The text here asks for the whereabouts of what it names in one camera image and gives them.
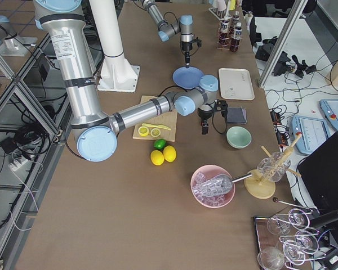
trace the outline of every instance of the blue plate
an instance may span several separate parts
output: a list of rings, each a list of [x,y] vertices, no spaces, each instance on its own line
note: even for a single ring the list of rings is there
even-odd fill
[[[173,73],[173,81],[177,86],[185,89],[192,89],[199,86],[199,81],[204,73],[196,67],[180,67]]]

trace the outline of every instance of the pink bowl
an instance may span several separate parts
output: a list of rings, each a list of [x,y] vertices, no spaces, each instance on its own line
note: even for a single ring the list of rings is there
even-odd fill
[[[224,202],[223,204],[219,205],[219,206],[211,206],[211,205],[207,205],[205,203],[203,203],[202,201],[200,201],[196,195],[193,192],[193,187],[197,184],[197,182],[194,180],[195,176],[201,172],[202,174],[205,175],[205,177],[207,179],[213,178],[214,176],[217,176],[218,174],[226,174],[228,175],[230,178],[232,178],[232,176],[222,167],[216,166],[216,165],[205,165],[200,167],[199,169],[197,169],[193,175],[192,175],[192,179],[190,181],[190,188],[192,189],[192,193],[194,195],[194,198],[201,204],[204,205],[206,207],[209,208],[220,208],[223,206],[226,206],[228,203],[230,203],[230,201],[233,199],[234,194],[235,194],[235,184],[233,183],[233,188],[231,191],[229,191],[227,194],[224,195]]]

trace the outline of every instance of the black electronic device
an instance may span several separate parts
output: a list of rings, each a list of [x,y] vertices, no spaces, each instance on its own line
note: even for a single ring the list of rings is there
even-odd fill
[[[299,166],[303,182],[321,215],[338,209],[338,132]],[[327,225],[338,244],[338,221]]]

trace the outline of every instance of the green bowl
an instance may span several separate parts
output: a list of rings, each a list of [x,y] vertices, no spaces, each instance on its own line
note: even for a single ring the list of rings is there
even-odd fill
[[[226,132],[226,140],[228,141],[228,144],[234,148],[242,149],[251,143],[252,136],[245,128],[232,127]]]

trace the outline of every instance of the wooden cutting board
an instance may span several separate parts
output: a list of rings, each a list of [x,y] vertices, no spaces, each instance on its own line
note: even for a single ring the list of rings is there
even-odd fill
[[[154,96],[142,96],[140,103],[147,102],[151,98],[156,98],[156,97],[154,97]],[[153,138],[152,136],[150,136],[150,130],[152,130],[152,128],[149,128],[149,135],[147,135],[145,137],[142,137],[141,135],[139,135],[137,130],[141,126],[141,123],[137,124],[134,128],[133,139],[156,141],[158,139],[163,138],[168,142],[175,142],[176,117],[177,117],[177,111],[173,110],[173,111],[166,112],[162,115],[156,116],[154,118],[148,119],[148,120],[143,122],[143,123],[154,124],[154,125],[162,124],[162,125],[166,125],[167,127],[171,128],[171,130],[166,130],[166,129],[160,128],[161,134],[160,134],[159,137],[156,137],[156,138]]]

